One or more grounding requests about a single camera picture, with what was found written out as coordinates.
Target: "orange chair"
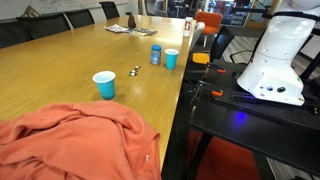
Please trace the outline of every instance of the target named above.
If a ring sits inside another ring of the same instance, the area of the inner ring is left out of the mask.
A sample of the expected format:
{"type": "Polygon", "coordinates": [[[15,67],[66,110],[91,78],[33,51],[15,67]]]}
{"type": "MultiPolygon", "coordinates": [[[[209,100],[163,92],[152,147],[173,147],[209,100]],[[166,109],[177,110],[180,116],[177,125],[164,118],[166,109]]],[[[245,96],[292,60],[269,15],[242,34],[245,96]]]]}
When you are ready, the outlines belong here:
{"type": "Polygon", "coordinates": [[[204,22],[206,25],[202,31],[202,35],[204,35],[203,47],[206,47],[207,37],[219,32],[222,14],[198,11],[195,19],[197,22],[204,22]]]}

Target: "floor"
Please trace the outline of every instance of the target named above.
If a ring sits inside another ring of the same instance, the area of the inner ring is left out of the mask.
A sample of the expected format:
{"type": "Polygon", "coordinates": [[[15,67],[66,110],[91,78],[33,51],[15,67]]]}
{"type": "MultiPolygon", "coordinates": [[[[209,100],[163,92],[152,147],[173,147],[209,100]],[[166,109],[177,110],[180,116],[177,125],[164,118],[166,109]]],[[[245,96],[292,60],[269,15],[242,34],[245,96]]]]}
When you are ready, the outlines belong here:
{"type": "MultiPolygon", "coordinates": [[[[262,33],[262,29],[256,28],[241,28],[232,27],[229,29],[236,35],[235,40],[232,42],[234,46],[236,43],[242,42],[246,44],[246,41],[255,42],[257,38],[262,33]]],[[[213,36],[209,37],[207,40],[207,46],[203,47],[203,39],[200,38],[194,47],[194,51],[209,51],[210,44],[213,41],[213,36]]],[[[253,48],[251,46],[242,45],[243,49],[253,48]]],[[[229,54],[235,49],[228,47],[224,53],[225,60],[229,61],[229,54]]],[[[181,88],[182,92],[187,92],[191,87],[188,84],[183,84],[181,88]]],[[[164,180],[179,180],[185,179],[187,163],[187,143],[188,143],[188,132],[189,132],[189,117],[192,111],[192,106],[190,105],[190,100],[193,93],[186,93],[184,96],[180,96],[178,100],[178,106],[176,110],[175,120],[170,136],[170,141],[168,145],[168,150],[166,154],[166,159],[162,169],[162,178],[164,180]]],[[[277,179],[277,180],[291,180],[295,179],[296,176],[301,177],[306,180],[320,180],[320,178],[311,176],[308,173],[299,171],[290,166],[284,165],[280,162],[274,161],[272,159],[267,159],[266,163],[257,164],[261,170],[261,178],[264,180],[277,179]]]]}

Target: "desk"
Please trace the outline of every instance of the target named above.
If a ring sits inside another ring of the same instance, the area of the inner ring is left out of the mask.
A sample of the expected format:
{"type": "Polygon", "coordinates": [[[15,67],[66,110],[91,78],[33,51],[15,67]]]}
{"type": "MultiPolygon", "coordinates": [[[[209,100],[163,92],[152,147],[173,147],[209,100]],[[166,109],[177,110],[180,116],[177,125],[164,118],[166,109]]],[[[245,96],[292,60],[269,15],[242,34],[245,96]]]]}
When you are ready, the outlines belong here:
{"type": "Polygon", "coordinates": [[[0,49],[0,119],[8,120],[52,103],[101,100],[92,76],[116,74],[113,101],[141,114],[161,135],[161,166],[166,153],[192,36],[183,37],[184,19],[135,16],[137,28],[152,36],[113,33],[104,26],[127,25],[114,18],[28,43],[0,49]],[[162,63],[150,64],[151,45],[163,48],[162,63]],[[165,68],[164,50],[180,51],[174,70],[165,68]],[[136,65],[139,74],[129,77],[136,65]]]}
{"type": "MultiPolygon", "coordinates": [[[[243,65],[239,64],[222,61],[216,61],[216,64],[227,69],[226,75],[232,73],[230,67],[243,69],[243,65]]],[[[209,72],[207,81],[215,81],[212,71],[209,72]]],[[[222,107],[213,103],[211,97],[206,94],[200,96],[192,113],[191,124],[204,132],[204,135],[190,165],[188,179],[194,178],[197,166],[213,136],[313,175],[320,175],[319,131],[299,128],[285,122],[267,120],[241,110],[222,107]]]]}

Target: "paper cup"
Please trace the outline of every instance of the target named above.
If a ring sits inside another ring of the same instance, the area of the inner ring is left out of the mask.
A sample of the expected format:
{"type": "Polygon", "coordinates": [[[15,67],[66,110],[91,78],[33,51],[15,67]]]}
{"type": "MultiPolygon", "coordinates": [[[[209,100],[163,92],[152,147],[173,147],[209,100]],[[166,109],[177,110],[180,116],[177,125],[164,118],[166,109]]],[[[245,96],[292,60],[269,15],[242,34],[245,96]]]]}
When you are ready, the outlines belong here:
{"type": "Polygon", "coordinates": [[[176,49],[167,49],[165,50],[165,53],[166,53],[166,68],[172,70],[176,67],[179,51],[176,49]]]}
{"type": "Polygon", "coordinates": [[[101,71],[93,76],[93,81],[97,84],[103,99],[110,100],[115,97],[114,78],[116,75],[112,71],[101,71]]]}

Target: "carpet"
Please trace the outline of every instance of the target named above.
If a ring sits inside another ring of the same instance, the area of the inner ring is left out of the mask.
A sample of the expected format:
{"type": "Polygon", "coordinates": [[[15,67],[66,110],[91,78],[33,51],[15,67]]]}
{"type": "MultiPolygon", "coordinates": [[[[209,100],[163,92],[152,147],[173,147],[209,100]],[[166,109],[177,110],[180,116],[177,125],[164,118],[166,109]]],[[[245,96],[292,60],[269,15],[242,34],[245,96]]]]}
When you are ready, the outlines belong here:
{"type": "MultiPolygon", "coordinates": [[[[189,132],[188,162],[201,133],[189,132]]],[[[197,171],[197,180],[261,180],[251,151],[214,137],[197,171]]]]}

